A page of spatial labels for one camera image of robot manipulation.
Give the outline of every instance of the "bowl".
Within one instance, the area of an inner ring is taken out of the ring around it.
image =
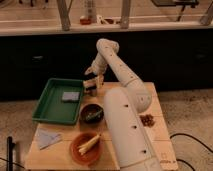
[[[103,119],[103,108],[98,104],[88,104],[81,110],[80,118],[85,123],[98,123]]]
[[[89,151],[84,155],[79,153],[78,146],[89,141],[91,138],[96,136],[95,132],[85,132],[78,135],[70,145],[70,152],[72,159],[80,165],[91,165],[95,163],[101,156],[101,141],[99,140]]]

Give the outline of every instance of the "floor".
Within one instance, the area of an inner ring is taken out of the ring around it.
[[[158,95],[170,135],[191,134],[213,149],[213,89],[159,92]],[[0,102],[0,157],[6,158],[6,138],[12,136],[17,143],[14,161],[24,165],[36,128],[31,120],[36,102]],[[185,136],[174,137],[172,143],[177,158],[186,160],[197,171],[212,171],[213,154],[199,143]],[[5,165],[0,160],[0,171],[5,170]],[[179,162],[178,171],[190,170]]]

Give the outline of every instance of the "wooden platform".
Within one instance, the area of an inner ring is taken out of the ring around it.
[[[153,83],[145,84],[152,94],[152,104],[143,114],[152,114],[155,125],[148,131],[150,137],[154,137],[152,144],[160,163],[164,170],[176,170],[178,168],[171,141],[169,139],[167,126],[164,121],[163,113],[158,100],[157,92]],[[102,106],[102,99],[105,92],[118,83],[105,83],[100,89],[97,97],[85,95],[82,101],[82,107],[90,103],[97,103]],[[105,120],[98,125],[86,125],[78,122],[75,126],[38,124],[38,128],[48,131],[58,132],[62,135],[62,141],[49,146],[46,149],[39,150],[37,141],[33,140],[29,153],[26,157],[25,167],[29,170],[119,170],[115,152],[111,142],[111,137],[107,130]],[[84,131],[98,131],[102,133],[103,153],[98,162],[94,165],[81,166],[75,163],[69,153],[69,147],[73,139]]]

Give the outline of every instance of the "black cabinet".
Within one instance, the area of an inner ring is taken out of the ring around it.
[[[84,79],[99,38],[158,90],[213,87],[213,29],[0,37],[0,98],[38,98],[51,77]],[[106,81],[116,81],[108,69]]]

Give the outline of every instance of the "green tray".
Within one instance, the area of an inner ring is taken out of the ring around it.
[[[63,102],[63,92],[80,92],[79,100],[77,102]],[[74,125],[78,119],[83,92],[82,80],[49,79],[33,113],[33,120]]]

